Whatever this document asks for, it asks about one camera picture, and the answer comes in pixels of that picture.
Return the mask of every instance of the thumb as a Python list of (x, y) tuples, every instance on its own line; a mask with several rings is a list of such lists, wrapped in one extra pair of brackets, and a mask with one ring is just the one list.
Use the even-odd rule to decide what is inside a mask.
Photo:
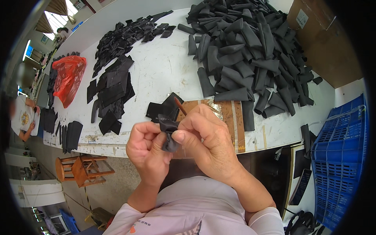
[(176, 130), (171, 137), (183, 146), (192, 157), (210, 156), (210, 151), (202, 144), (201, 140), (193, 133), (186, 130)]

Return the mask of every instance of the wooden stick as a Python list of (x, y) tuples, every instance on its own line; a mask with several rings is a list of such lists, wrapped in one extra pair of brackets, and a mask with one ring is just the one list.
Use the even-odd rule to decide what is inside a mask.
[(176, 105), (179, 107), (179, 109), (182, 111), (182, 113), (184, 114), (184, 116), (187, 116), (187, 112), (185, 111), (185, 109), (183, 108), (182, 104), (179, 102), (179, 100), (174, 97), (174, 100), (175, 100), (175, 103)]

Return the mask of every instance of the woman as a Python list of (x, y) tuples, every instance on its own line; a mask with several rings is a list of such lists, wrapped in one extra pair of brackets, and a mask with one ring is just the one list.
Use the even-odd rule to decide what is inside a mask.
[(161, 149), (166, 134), (152, 122), (135, 124), (126, 151), (141, 182), (103, 235), (284, 234), (271, 195), (240, 164), (227, 125), (206, 105), (195, 107), (172, 138), (210, 178), (182, 179), (158, 193), (172, 158)]

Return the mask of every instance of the wooden stool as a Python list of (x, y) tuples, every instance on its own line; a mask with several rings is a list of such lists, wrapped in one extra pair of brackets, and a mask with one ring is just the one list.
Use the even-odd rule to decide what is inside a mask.
[[(91, 157), (91, 156), (83, 155), (83, 156), (77, 157), (76, 161), (74, 162), (72, 166), (72, 173), (79, 188), (83, 186), (97, 184), (97, 183), (104, 183), (106, 182), (106, 180), (99, 179), (99, 178), (108, 174), (115, 173), (114, 170), (104, 171), (104, 172), (99, 171), (99, 167), (96, 161), (101, 161), (101, 160), (106, 160), (106, 159), (107, 157), (105, 156)], [(90, 170), (95, 170), (96, 173), (90, 173)]]
[(72, 170), (67, 169), (67, 168), (71, 168), (73, 166), (73, 163), (63, 164), (63, 162), (75, 161), (76, 159), (77, 157), (63, 158), (63, 159), (56, 158), (55, 168), (56, 168), (57, 177), (60, 180), (60, 182), (74, 180), (73, 176), (69, 176), (69, 177), (65, 176), (66, 174), (73, 175)]

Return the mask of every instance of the white t-shirt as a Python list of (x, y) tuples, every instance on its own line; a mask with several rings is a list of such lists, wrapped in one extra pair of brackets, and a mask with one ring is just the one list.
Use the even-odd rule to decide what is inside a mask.
[(30, 123), (35, 121), (35, 128), (31, 131), (30, 135), (37, 135), (40, 118), (39, 114), (35, 114), (34, 118), (33, 108), (26, 105), (26, 96), (19, 95), (14, 103), (15, 113), (11, 119), (11, 126), (14, 133), (19, 135), (21, 130), (27, 131), (30, 127)]
[(141, 213), (125, 203), (103, 235), (284, 234), (274, 207), (252, 216), (248, 225), (236, 191), (204, 176), (182, 179), (164, 188), (156, 209)]

